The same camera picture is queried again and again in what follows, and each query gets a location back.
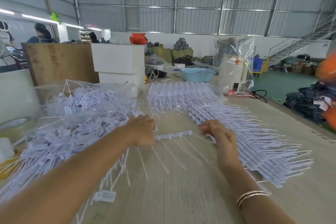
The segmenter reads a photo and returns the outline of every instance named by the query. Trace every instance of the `table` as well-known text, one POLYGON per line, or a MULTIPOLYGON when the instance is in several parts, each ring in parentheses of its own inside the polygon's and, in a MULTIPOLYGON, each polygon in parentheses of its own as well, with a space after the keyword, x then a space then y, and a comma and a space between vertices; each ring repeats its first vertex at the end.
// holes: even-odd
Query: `table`
MULTIPOLYGON (((143 103, 140 109, 149 114, 144 94, 139 98, 143 103)), ((271 198, 297 223, 335 223, 335 137, 325 136, 312 123, 289 111, 282 112, 274 103, 235 96, 228 97, 228 103, 249 107, 252 114, 267 123, 269 128, 278 130, 293 143, 302 144, 303 149, 313 150, 314 164, 304 175, 289 178, 280 189, 268 182, 263 185, 272 193, 271 198)), ((157 135, 187 130, 198 133, 187 113, 159 117, 154 117, 157 135)), ((169 174, 150 147, 139 148, 147 179, 137 148, 131 147, 127 173, 119 178, 113 189, 117 192, 115 202, 94 203, 87 209, 83 224, 244 223, 223 176, 217 170, 215 146, 192 136, 188 140, 209 163, 199 157, 183 138, 176 141, 193 157, 175 141, 166 139, 165 145, 156 142, 154 149, 169 174)))

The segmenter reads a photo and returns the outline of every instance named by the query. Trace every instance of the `hand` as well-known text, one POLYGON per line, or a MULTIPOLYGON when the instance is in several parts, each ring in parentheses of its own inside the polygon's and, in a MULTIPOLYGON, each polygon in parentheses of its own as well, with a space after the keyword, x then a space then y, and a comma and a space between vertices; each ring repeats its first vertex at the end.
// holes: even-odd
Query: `hand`
POLYGON ((132 116, 126 125, 116 128, 116 130, 129 135, 132 144, 143 146, 154 143, 153 130, 155 127, 155 121, 149 115, 140 115, 138 117, 132 116))
POLYGON ((217 160, 218 168, 223 172, 226 167, 241 167, 237 150, 235 133, 227 129, 219 120, 207 120, 199 125, 202 135, 213 136, 218 144, 217 160))

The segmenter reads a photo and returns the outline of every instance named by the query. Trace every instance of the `white cardboard box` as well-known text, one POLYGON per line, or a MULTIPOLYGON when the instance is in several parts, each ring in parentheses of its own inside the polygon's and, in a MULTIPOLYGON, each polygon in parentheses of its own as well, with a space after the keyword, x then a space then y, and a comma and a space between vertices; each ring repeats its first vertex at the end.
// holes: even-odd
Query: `white cardboard box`
POLYGON ((134 74, 145 66, 145 47, 137 44, 91 44, 96 72, 134 74))
POLYGON ((134 83, 136 92, 131 97, 136 98, 140 92, 145 88, 145 67, 141 68, 134 74, 121 74, 121 73, 103 73, 99 72, 100 83, 134 83))

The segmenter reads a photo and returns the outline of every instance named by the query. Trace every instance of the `metal staircase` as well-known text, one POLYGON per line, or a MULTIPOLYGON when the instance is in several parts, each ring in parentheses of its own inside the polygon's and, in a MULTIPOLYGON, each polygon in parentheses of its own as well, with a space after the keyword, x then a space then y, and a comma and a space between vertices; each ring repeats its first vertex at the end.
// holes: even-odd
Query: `metal staircase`
POLYGON ((273 46, 269 50, 267 62, 270 65, 273 65, 283 60, 284 58, 288 57, 293 52, 303 48, 307 44, 324 39, 332 35, 333 33, 335 33, 336 32, 335 14, 331 14, 330 16, 326 17, 322 23, 319 23, 317 28, 315 28, 313 31, 309 32, 308 34, 301 36, 299 38, 296 38, 290 42, 288 40, 291 38, 288 38, 282 41, 281 43, 273 46))

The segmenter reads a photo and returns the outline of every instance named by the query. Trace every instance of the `tube light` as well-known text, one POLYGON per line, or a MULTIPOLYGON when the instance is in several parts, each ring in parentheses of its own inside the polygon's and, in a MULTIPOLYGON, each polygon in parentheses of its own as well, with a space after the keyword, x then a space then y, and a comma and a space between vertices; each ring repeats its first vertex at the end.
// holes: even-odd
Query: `tube light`
POLYGON ((78 25, 72 25, 72 24, 68 24, 68 23, 65 23, 65 25, 68 26, 68 27, 84 29, 83 27, 78 26, 78 25))
POLYGON ((89 29, 96 30, 96 31, 101 31, 100 28, 89 28, 89 29))
POLYGON ((57 21, 47 20, 47 19, 44 19, 44 18, 39 18, 39 17, 26 15, 26 14, 21 14, 21 15, 22 15, 22 17, 25 17, 25 18, 30 18, 30 19, 34 19, 34 20, 38 20, 38 21, 45 21, 45 22, 59 24, 57 21))
POLYGON ((0 13, 4 13, 4 14, 13 14, 14 13, 12 11, 8 11, 8 10, 3 10, 3 9, 0 9, 0 13))

